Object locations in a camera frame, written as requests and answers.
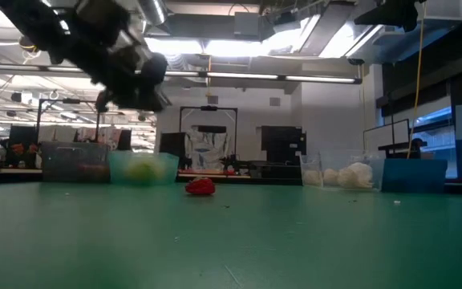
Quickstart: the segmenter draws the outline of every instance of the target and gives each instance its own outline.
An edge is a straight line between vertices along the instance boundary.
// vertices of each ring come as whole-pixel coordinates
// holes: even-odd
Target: laboratory room
[[[0,288],[462,288],[462,0],[0,0]]]

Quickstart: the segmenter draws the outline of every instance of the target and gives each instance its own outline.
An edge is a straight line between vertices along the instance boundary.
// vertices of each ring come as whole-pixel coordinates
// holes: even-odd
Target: red pepper
[[[190,181],[184,188],[188,193],[196,195],[210,195],[215,193],[215,185],[207,177],[196,178]]]

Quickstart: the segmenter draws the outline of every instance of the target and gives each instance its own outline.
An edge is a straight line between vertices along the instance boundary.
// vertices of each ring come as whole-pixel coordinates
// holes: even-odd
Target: green table
[[[242,287],[462,288],[462,197],[0,185],[0,289]]]

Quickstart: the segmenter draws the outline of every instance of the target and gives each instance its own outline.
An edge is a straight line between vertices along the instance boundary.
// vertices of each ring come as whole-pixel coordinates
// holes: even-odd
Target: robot
[[[49,53],[51,64],[68,60],[102,83],[99,112],[113,102],[120,108],[160,112],[157,93],[167,61],[152,53],[130,27],[130,14],[114,0],[78,0],[72,8],[54,8],[41,0],[0,0],[0,10],[27,42]]]

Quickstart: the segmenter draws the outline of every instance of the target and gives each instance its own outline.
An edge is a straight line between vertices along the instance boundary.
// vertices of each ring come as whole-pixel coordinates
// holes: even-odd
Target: table surface
[[[312,287],[462,288],[462,196],[0,185],[0,288]]]

